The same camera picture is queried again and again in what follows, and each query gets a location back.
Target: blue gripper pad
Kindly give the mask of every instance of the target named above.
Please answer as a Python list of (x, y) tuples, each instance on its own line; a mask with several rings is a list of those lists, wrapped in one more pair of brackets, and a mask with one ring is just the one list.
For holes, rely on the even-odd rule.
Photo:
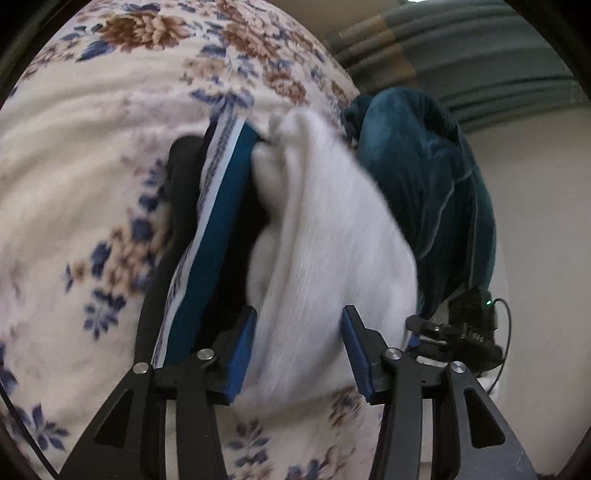
[(353, 370), (357, 390), (368, 403), (371, 403), (375, 396), (370, 361), (371, 353), (369, 352), (372, 346), (367, 338), (365, 326), (354, 306), (347, 305), (343, 309), (340, 331)]
[(227, 404), (234, 401), (242, 389), (242, 383), (251, 359), (252, 343), (255, 337), (256, 310), (246, 307), (236, 322), (236, 327), (231, 332), (229, 342), (221, 333), (214, 342), (214, 351), (222, 351), (220, 364), (223, 368), (225, 382), (223, 394)]

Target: brown flower print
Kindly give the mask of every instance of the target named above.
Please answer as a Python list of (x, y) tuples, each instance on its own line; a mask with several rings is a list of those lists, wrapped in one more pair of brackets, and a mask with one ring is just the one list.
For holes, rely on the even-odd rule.
[(240, 10), (237, 9), (237, 7), (234, 5), (234, 2), (231, 2), (229, 0), (222, 0), (217, 2), (217, 11), (218, 13), (221, 13), (222, 15), (228, 17), (230, 20), (234, 22), (241, 24), (246, 23), (244, 15), (242, 15)]
[(111, 255), (105, 265), (107, 291), (114, 296), (137, 293), (138, 279), (151, 272), (146, 263), (148, 242), (135, 242), (126, 227), (115, 228), (110, 237)]
[(77, 14), (76, 14), (76, 19), (78, 20), (78, 22), (85, 22), (88, 19), (92, 18), (94, 15), (94, 13), (97, 11), (97, 9), (99, 8), (116, 8), (118, 7), (117, 2), (114, 1), (110, 1), (110, 0), (93, 0), (92, 2), (90, 2), (89, 4), (87, 4), (85, 7), (83, 7)]
[(107, 20), (99, 30), (101, 40), (121, 45), (121, 51), (130, 52), (144, 46), (149, 50), (175, 47), (190, 36), (184, 20), (173, 15), (159, 15), (152, 11), (131, 12)]
[(222, 35), (230, 45), (252, 59), (266, 61), (278, 58), (277, 46), (247, 25), (230, 23), (224, 28)]
[(226, 62), (224, 59), (210, 59), (207, 57), (185, 59), (183, 68), (190, 69), (198, 78), (210, 79), (222, 76), (226, 70)]
[(306, 87), (298, 80), (294, 80), (288, 70), (267, 70), (265, 84), (271, 87), (277, 95), (287, 97), (294, 105), (304, 105), (306, 101)]
[(345, 91), (333, 80), (330, 84), (330, 89), (335, 94), (336, 100), (339, 103), (339, 107), (348, 107), (351, 103), (351, 99), (345, 93)]
[(242, 476), (238, 477), (238, 480), (270, 480), (272, 473), (272, 465), (257, 465), (255, 462), (246, 472), (242, 473)]
[(88, 262), (85, 260), (78, 260), (72, 265), (72, 279), (76, 283), (82, 283), (88, 275), (90, 268)]
[(333, 428), (351, 421), (361, 409), (361, 395), (355, 387), (345, 387), (332, 395), (332, 412), (329, 420)]
[(351, 456), (355, 453), (352, 448), (349, 453), (343, 453), (340, 448), (333, 445), (324, 456), (324, 462), (318, 472), (318, 480), (334, 480), (340, 478), (340, 471), (347, 465)]
[(304, 58), (303, 55), (300, 55), (299, 53), (297, 53), (296, 51), (292, 51), (291, 55), (288, 54), (288, 57), (293, 60), (296, 63), (299, 63), (300, 65), (304, 66), (304, 64), (306, 63), (306, 59)]
[(291, 40), (309, 53), (314, 53), (314, 44), (305, 38), (300, 32), (292, 30), (290, 32)]
[(68, 61), (74, 58), (71, 48), (78, 45), (79, 40), (61, 41), (44, 47), (29, 64), (19, 81), (33, 77), (40, 68), (58, 61)]

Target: metal pivot screw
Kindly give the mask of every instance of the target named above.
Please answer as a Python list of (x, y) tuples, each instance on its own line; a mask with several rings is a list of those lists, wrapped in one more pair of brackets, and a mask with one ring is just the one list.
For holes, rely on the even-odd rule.
[(139, 362), (134, 365), (134, 374), (144, 374), (148, 371), (150, 366), (146, 362)]
[(400, 360), (402, 358), (402, 350), (398, 348), (388, 348), (384, 352), (384, 356), (388, 360)]
[(216, 352), (210, 348), (202, 348), (197, 352), (197, 358), (200, 360), (211, 360), (214, 356), (216, 356)]
[(452, 370), (457, 374), (462, 374), (466, 371), (466, 364), (462, 362), (452, 362), (451, 367)]

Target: gray striped curtain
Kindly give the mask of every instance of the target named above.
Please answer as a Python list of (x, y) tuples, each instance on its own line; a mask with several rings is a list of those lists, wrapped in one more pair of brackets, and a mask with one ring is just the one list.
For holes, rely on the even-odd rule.
[(588, 102), (548, 42), (502, 0), (406, 4), (324, 44), (362, 93), (420, 88), (464, 131)]

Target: floral pattern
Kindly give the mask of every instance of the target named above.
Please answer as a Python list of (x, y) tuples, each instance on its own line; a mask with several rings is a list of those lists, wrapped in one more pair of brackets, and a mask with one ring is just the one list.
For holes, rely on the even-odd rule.
[(92, 332), (95, 340), (110, 327), (119, 325), (118, 314), (128, 300), (145, 293), (157, 259), (163, 252), (164, 235), (155, 232), (166, 230), (151, 219), (158, 207), (165, 203), (165, 164), (157, 160), (148, 170), (142, 184), (146, 190), (138, 198), (141, 214), (129, 211), (129, 223), (113, 228), (107, 240), (100, 241), (88, 260), (77, 260), (66, 265), (63, 275), (68, 293), (74, 284), (91, 280), (97, 285), (92, 290), (92, 300), (84, 307), (84, 330)]
[(191, 35), (184, 20), (173, 15), (159, 15), (158, 10), (139, 9), (126, 15), (118, 15), (106, 21), (97, 30), (100, 39), (110, 45), (120, 45), (121, 51), (130, 52), (137, 47), (163, 50), (176, 47), (180, 40)]
[[(334, 79), (327, 81), (324, 71), (346, 74), (332, 59), (327, 62), (324, 47), (290, 17), (257, 3), (260, 6), (240, 0), (119, 5), (115, 0), (95, 0), (76, 15), (77, 25), (69, 33), (43, 48), (20, 82), (55, 62), (86, 62), (142, 48), (161, 51), (200, 38), (206, 44), (181, 62), (179, 81), (188, 87), (206, 81), (206, 87), (188, 94), (210, 106), (214, 117), (227, 106), (252, 109), (252, 92), (258, 86), (293, 105), (309, 105), (313, 101), (306, 83), (311, 81), (317, 88), (314, 97), (324, 97), (333, 109), (324, 113), (337, 124), (340, 110), (356, 92)], [(198, 15), (198, 20), (187, 14)]]
[(230, 450), (239, 452), (240, 457), (234, 460), (238, 473), (228, 476), (229, 480), (265, 480), (273, 472), (273, 465), (268, 462), (269, 457), (265, 445), (269, 437), (263, 435), (263, 428), (258, 419), (248, 424), (239, 422), (236, 425), (237, 438), (228, 442)]
[[(5, 358), (7, 354), (6, 343), (0, 342), (0, 383), (8, 395), (12, 395), (18, 386), (18, 381), (10, 370), (5, 367)], [(45, 451), (50, 447), (57, 450), (65, 450), (63, 438), (70, 432), (60, 428), (53, 421), (46, 421), (43, 416), (41, 404), (33, 407), (31, 415), (23, 408), (14, 405), (20, 419), (27, 430), (31, 433), (41, 450)], [(11, 426), (12, 435), (17, 440), (24, 440), (17, 422), (10, 418), (7, 423)]]
[(10, 395), (17, 387), (17, 379), (12, 372), (4, 365), (6, 358), (6, 343), (0, 342), (0, 384), (4, 387), (7, 394)]
[[(25, 424), (27, 430), (29, 430), (41, 450), (47, 450), (50, 445), (58, 450), (66, 449), (62, 438), (67, 437), (70, 432), (66, 429), (59, 428), (53, 421), (46, 421), (43, 417), (41, 404), (37, 404), (33, 407), (30, 416), (22, 408), (16, 407), (16, 409), (22, 422)], [(12, 434), (15, 437), (21, 437), (20, 430), (15, 421), (12, 421)]]

